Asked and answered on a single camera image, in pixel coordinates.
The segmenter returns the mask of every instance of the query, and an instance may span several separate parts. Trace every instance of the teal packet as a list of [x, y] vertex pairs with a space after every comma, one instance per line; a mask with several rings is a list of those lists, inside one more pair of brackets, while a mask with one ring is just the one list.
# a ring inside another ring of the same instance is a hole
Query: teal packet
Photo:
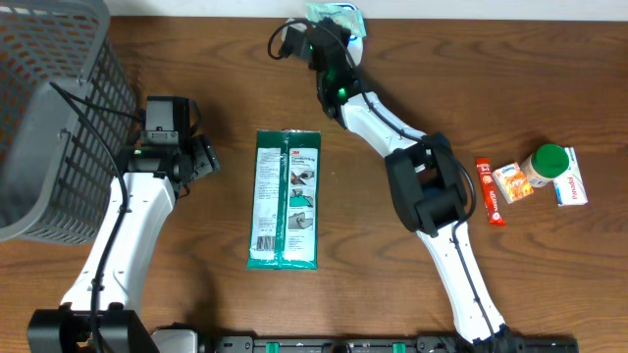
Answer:
[[321, 132], [257, 131], [248, 269], [318, 269]]

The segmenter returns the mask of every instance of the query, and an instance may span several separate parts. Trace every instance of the gray plastic basket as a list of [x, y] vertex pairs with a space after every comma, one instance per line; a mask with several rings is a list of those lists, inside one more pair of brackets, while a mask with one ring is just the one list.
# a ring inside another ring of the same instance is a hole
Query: gray plastic basket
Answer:
[[[48, 82], [125, 112], [135, 97], [100, 0], [0, 0], [0, 241], [95, 238], [112, 179], [104, 149]], [[114, 153], [131, 120], [83, 109]]]

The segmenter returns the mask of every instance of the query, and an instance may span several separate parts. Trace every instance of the red wrapper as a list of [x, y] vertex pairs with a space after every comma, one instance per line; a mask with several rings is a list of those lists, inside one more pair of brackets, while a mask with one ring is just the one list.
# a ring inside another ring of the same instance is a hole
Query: red wrapper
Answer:
[[484, 194], [484, 206], [487, 208], [489, 215], [489, 223], [494, 226], [505, 226], [506, 221], [497, 210], [497, 192], [493, 175], [491, 175], [491, 165], [486, 157], [478, 157], [475, 159], [478, 174], [480, 175], [480, 183], [482, 184], [482, 193]]

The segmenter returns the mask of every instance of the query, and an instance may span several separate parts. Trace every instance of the barcode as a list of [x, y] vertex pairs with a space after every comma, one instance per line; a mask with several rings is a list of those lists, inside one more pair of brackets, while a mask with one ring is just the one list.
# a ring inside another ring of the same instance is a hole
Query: barcode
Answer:
[[257, 251], [275, 250], [275, 236], [258, 236], [257, 246], [255, 247], [255, 250]]

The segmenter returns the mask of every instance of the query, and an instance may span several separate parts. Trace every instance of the pill bottle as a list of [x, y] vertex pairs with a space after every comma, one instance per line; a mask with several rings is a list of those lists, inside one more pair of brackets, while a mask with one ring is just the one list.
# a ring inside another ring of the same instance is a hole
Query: pill bottle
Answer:
[[521, 171], [533, 187], [543, 187], [569, 168], [569, 156], [555, 143], [547, 143], [521, 163]]

